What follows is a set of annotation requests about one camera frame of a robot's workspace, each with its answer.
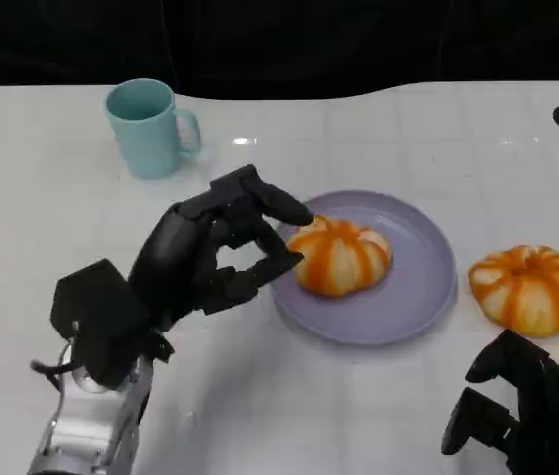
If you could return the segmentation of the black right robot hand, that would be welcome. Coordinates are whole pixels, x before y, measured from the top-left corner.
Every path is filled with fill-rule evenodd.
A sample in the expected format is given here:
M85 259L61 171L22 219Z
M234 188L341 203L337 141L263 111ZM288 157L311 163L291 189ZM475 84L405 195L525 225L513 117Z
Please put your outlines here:
M474 439L501 452L512 474L559 474L559 364L533 342L504 330L466 374L470 383L497 377L516 387L518 416L467 387L451 412L441 453L454 455Z

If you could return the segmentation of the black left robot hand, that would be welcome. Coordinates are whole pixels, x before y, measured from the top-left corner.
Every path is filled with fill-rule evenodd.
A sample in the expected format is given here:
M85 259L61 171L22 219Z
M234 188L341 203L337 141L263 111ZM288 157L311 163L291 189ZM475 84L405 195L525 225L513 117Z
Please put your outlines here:
M254 299L260 288L303 259L268 223L292 226L313 219L308 207L264 182L249 164L210 182L208 191L173 204L142 247L129 284L152 324L166 332L188 314L210 315ZM217 253L255 243L261 260L246 270L221 267Z

